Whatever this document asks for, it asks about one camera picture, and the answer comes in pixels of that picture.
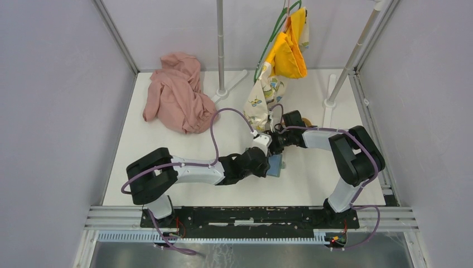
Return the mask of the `yellow oval tray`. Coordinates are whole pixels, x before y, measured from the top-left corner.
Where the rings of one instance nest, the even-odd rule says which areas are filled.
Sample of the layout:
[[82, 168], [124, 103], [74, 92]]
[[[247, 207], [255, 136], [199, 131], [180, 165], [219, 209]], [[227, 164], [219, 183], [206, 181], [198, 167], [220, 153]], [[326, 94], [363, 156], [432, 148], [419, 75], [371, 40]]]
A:
[[303, 121], [305, 127], [311, 127], [312, 126], [312, 123], [309, 119], [302, 118], [302, 121]]

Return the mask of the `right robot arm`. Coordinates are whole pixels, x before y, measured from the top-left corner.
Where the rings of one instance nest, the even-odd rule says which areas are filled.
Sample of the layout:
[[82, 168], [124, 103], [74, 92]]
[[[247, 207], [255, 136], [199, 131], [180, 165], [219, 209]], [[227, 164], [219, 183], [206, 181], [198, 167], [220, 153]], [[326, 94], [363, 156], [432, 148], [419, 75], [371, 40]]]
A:
[[363, 126], [348, 130], [306, 126], [299, 111], [282, 115], [282, 122], [265, 131], [272, 138], [271, 154], [285, 147], [321, 149], [332, 152], [340, 179], [324, 201], [323, 223], [336, 228], [353, 209], [362, 190], [385, 168], [385, 159]]

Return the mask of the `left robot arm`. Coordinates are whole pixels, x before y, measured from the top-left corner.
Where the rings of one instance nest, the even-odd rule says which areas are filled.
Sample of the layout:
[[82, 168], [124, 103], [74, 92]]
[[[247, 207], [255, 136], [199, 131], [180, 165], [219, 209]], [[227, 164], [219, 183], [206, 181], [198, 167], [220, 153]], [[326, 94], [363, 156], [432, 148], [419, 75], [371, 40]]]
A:
[[248, 176], [265, 177], [269, 170], [266, 149], [250, 147], [242, 154], [218, 157], [215, 161], [186, 160], [158, 148], [126, 168], [128, 180], [121, 188], [135, 205], [144, 205], [161, 227], [175, 221], [175, 212], [166, 191], [174, 184], [204, 183], [234, 185]]

